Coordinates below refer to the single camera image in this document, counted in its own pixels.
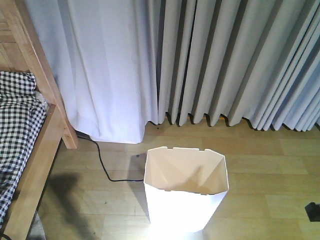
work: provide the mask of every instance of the sheer curtain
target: sheer curtain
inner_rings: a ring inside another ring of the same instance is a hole
[[[220,115],[320,122],[320,0],[26,0],[72,126],[139,143],[145,124]]]
[[[27,0],[72,126],[95,140],[139,143],[158,123],[144,1]]]

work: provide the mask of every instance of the bed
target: bed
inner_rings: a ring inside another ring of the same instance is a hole
[[[61,138],[69,149],[77,148],[78,138],[23,0],[0,0],[0,71],[35,76],[49,105],[0,230],[25,240]]]

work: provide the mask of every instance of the wooden floor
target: wooden floor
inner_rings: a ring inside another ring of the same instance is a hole
[[[188,240],[320,240],[305,206],[320,203],[320,131],[256,131],[243,120],[146,126],[140,144],[100,143],[114,179],[143,177],[148,149],[212,149],[226,157],[230,191],[203,231]],[[39,206],[48,240],[157,239],[141,182],[110,182],[96,146],[62,144]],[[177,236],[159,239],[179,239]]]

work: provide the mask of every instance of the black and white checkered blanket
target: black and white checkered blanket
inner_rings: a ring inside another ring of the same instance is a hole
[[[0,225],[46,118],[31,73],[0,71]]]

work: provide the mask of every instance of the white wastebasket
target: white wastebasket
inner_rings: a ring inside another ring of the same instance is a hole
[[[200,231],[229,190],[225,156],[210,149],[150,149],[144,187],[153,227]]]

